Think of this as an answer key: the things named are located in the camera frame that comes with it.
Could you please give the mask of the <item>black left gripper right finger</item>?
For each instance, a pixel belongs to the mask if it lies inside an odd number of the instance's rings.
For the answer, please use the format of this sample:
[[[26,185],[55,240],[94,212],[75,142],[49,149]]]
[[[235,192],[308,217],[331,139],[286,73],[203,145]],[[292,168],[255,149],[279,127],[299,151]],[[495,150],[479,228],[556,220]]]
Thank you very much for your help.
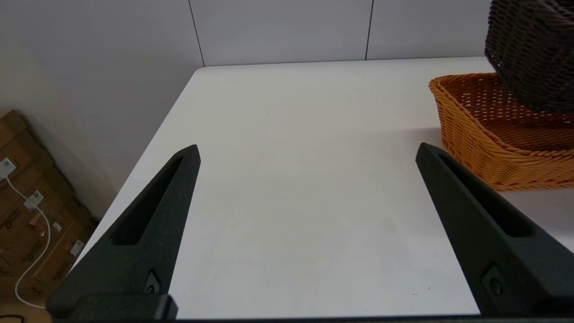
[[[416,164],[485,316],[572,317],[574,256],[446,151]]]

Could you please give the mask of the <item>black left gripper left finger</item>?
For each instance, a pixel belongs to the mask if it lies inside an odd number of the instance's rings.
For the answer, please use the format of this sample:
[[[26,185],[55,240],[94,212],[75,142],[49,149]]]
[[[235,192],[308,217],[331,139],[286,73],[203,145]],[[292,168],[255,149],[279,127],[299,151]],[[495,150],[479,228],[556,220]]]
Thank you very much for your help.
[[[175,153],[74,266],[46,302],[54,321],[172,321],[178,251],[201,164]]]

